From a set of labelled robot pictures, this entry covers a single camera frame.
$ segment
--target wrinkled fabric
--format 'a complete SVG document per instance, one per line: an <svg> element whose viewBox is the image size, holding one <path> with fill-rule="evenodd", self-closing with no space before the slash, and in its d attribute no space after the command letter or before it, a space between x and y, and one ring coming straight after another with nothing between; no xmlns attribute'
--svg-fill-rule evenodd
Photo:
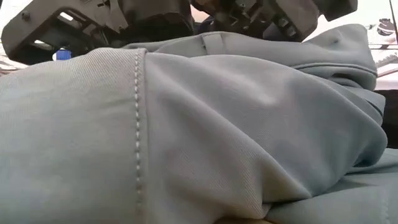
<svg viewBox="0 0 398 224"><path fill-rule="evenodd" d="M2 77L0 223L394 223L367 44L214 32Z"/></svg>

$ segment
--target blue object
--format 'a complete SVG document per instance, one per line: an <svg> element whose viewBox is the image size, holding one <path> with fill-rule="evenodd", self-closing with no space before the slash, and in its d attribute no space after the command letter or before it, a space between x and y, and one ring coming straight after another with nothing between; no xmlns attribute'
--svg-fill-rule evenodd
<svg viewBox="0 0 398 224"><path fill-rule="evenodd" d="M69 50L57 51L57 60L68 60L72 58L72 53Z"/></svg>

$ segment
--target white wall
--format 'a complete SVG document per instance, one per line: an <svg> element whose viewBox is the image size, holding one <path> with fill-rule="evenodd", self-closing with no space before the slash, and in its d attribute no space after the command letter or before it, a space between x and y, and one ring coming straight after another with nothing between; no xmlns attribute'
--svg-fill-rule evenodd
<svg viewBox="0 0 398 224"><path fill-rule="evenodd" d="M32 0L3 0L0 9L0 35L2 28Z"/></svg>

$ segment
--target stitching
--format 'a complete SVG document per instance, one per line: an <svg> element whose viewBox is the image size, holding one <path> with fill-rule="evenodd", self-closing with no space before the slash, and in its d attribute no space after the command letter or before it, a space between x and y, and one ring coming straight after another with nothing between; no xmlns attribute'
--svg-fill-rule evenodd
<svg viewBox="0 0 398 224"><path fill-rule="evenodd" d="M386 192L382 193L382 216L383 216L383 221L385 224L391 224L390 222L390 217L389 217L389 211L388 211L388 196L386 195Z"/></svg>
<svg viewBox="0 0 398 224"><path fill-rule="evenodd" d="M134 97L136 99L136 192L137 192L137 212L142 206L142 183L141 183L141 117L139 115L139 72L138 72L138 53L134 57Z"/></svg>

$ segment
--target black metal part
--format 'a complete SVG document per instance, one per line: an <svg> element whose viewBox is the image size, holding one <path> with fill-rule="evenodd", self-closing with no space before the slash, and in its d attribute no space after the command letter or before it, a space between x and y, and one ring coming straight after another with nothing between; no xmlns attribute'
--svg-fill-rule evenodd
<svg viewBox="0 0 398 224"><path fill-rule="evenodd" d="M77 56L192 35L189 2L179 1L165 8L155 4L165 2L159 0L33 0L4 27L2 43L11 60L32 65L52 60L59 49Z"/></svg>
<svg viewBox="0 0 398 224"><path fill-rule="evenodd" d="M355 11L358 0L192 0L191 4L212 16L208 30L300 42L316 29L320 14L336 19ZM11 60L32 65L52 60L59 49L77 56L98 47L192 34L188 0L33 0L5 26L2 42Z"/></svg>
<svg viewBox="0 0 398 224"><path fill-rule="evenodd" d="M357 10L358 0L194 0L192 5L214 19L210 30L238 32L267 39L275 28L280 40L300 42L318 25L321 14L330 21Z"/></svg>

